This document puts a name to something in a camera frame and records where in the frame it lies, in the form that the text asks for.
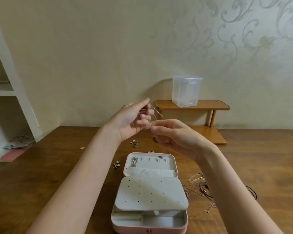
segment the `person's left hand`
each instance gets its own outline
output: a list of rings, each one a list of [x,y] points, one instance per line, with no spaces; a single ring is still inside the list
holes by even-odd
[[[110,123],[116,127],[121,141],[132,137],[140,130],[151,128],[151,116],[154,115],[154,110],[151,109],[150,99],[147,98],[141,102],[130,104],[122,107],[110,119]]]

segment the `jewelry box lid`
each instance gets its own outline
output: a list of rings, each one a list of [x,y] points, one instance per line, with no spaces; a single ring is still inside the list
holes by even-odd
[[[124,177],[115,205],[125,211],[186,210],[188,200],[175,177]]]
[[[168,153],[130,153],[124,175],[139,177],[178,177],[175,157]]]

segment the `pink jewelry box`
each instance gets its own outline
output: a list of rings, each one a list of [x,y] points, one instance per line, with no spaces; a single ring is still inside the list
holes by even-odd
[[[138,162],[133,167],[134,158]],[[120,234],[183,234],[188,226],[188,200],[174,156],[167,153],[130,153],[125,177],[111,214]]]

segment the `small wooden stand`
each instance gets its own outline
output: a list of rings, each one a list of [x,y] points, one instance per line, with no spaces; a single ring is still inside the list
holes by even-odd
[[[226,139],[219,133],[219,131],[214,127],[214,121],[217,110],[228,111],[230,107],[218,100],[199,100],[197,106],[180,108],[172,102],[172,100],[157,100],[156,106],[159,110],[204,110],[213,111],[211,115],[211,122],[208,126],[190,126],[193,130],[197,131],[209,141],[214,144],[227,144]]]

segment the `wallpaper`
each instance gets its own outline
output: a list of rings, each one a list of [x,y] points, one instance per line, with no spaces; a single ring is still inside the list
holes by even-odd
[[[174,75],[230,106],[217,128],[293,129],[293,0],[0,0],[0,26],[45,132],[171,99]]]

